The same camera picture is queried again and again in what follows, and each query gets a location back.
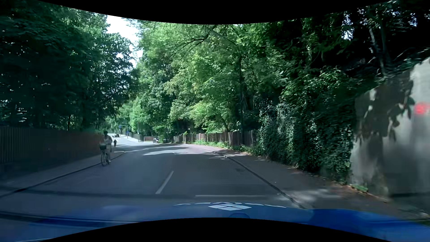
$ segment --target curb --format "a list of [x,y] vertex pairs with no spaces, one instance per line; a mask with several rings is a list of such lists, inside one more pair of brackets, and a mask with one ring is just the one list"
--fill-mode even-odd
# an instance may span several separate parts
[[[201,147],[194,147],[194,146],[187,146],[186,144],[184,144],[183,146],[186,147],[191,147],[191,148],[198,148],[198,149],[203,149],[206,151],[210,151],[212,153],[215,153],[217,155],[221,155],[218,153],[218,151],[212,151],[212,150],[208,150],[208,149],[204,149]],[[228,155],[221,155],[224,156],[224,158],[228,158],[230,160],[232,160],[233,162],[235,162],[236,164],[242,166],[243,168],[245,168],[247,171],[249,171],[250,173],[252,173],[253,175],[255,175],[256,177],[258,177],[260,180],[264,181],[267,185],[271,186],[273,189],[275,189],[276,191],[278,191],[281,195],[283,195],[284,197],[290,199],[295,205],[297,205],[299,208],[302,209],[313,209],[313,207],[309,204],[304,204],[304,203],[299,203],[296,200],[294,200],[291,196],[289,196],[288,194],[286,194],[285,192],[283,192],[279,187],[277,187],[276,185],[272,184],[270,181],[268,181],[267,179],[265,179],[264,177],[262,177],[261,175],[259,175],[257,172],[253,171],[252,169],[250,169],[249,167],[245,166],[244,164],[242,164],[240,161],[237,161],[233,158],[231,158]]]
[[[122,156],[122,155],[124,155],[124,154],[125,154],[125,152],[123,151],[119,156],[114,157],[114,158],[112,158],[111,160],[114,160],[114,159],[116,159],[116,158],[118,158],[118,157],[120,157],[120,156]],[[71,174],[74,174],[74,173],[77,173],[77,172],[80,172],[80,171],[86,170],[86,169],[88,169],[88,168],[94,167],[94,166],[96,166],[96,165],[101,165],[101,163],[92,164],[92,165],[90,165],[90,166],[88,166],[88,167],[81,168],[81,169],[79,169],[79,170],[77,170],[77,171],[72,171],[72,172],[68,172],[68,173],[63,174],[63,175],[60,175],[60,176],[56,176],[56,177],[54,177],[54,178],[50,178],[50,179],[48,179],[48,180],[45,180],[45,181],[43,181],[43,182],[39,182],[39,183],[37,183],[37,184],[35,184],[35,185],[32,185],[32,186],[27,186],[27,187],[23,187],[23,188],[16,189],[16,190],[14,190],[14,191],[11,191],[11,192],[8,192],[8,193],[5,193],[5,194],[3,194],[3,195],[0,195],[0,198],[3,198],[3,197],[6,197],[6,196],[9,196],[9,195],[12,195],[12,194],[15,194],[15,193],[23,192],[23,191],[28,190],[28,189],[31,189],[31,188],[33,188],[33,187],[36,187],[36,186],[42,185],[42,184],[47,183],[47,182],[54,181],[54,180],[56,180],[56,179],[58,179],[58,178],[66,177],[66,176],[68,176],[68,175],[71,175]]]

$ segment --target white top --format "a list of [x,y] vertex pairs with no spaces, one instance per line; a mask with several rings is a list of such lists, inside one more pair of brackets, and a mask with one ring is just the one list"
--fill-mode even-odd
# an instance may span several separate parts
[[107,138],[105,138],[105,137],[103,136],[103,139],[104,139],[104,143],[105,143],[105,144],[108,144],[108,145],[111,145],[111,144],[112,144],[112,139],[111,139],[111,137],[110,137],[110,136],[108,136]]

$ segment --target black border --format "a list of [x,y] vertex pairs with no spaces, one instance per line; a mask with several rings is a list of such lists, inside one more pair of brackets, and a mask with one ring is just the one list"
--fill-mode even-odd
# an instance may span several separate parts
[[187,218],[157,220],[100,228],[49,241],[79,241],[107,239],[107,241],[192,240],[192,241],[256,241],[281,239],[287,241],[343,241],[361,239],[385,240],[355,233],[300,223],[240,218]]
[[89,12],[156,22],[182,24],[249,24],[257,22],[282,21],[287,19],[301,19],[333,12],[342,12],[387,1],[299,0],[288,2],[238,2],[237,4],[219,1],[91,2],[88,0],[43,0],[43,2]]

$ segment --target red graffiti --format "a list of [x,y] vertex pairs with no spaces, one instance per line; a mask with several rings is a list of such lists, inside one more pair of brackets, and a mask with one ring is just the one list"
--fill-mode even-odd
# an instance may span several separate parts
[[417,115],[424,115],[429,111],[429,109],[430,109],[430,104],[422,103],[422,102],[417,103],[414,108],[415,114]]

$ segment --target wooden fence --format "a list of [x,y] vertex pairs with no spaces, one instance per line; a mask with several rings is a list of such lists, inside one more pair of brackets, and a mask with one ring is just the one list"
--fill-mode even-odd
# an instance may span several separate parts
[[0,127],[0,176],[18,167],[38,170],[100,154],[102,134]]

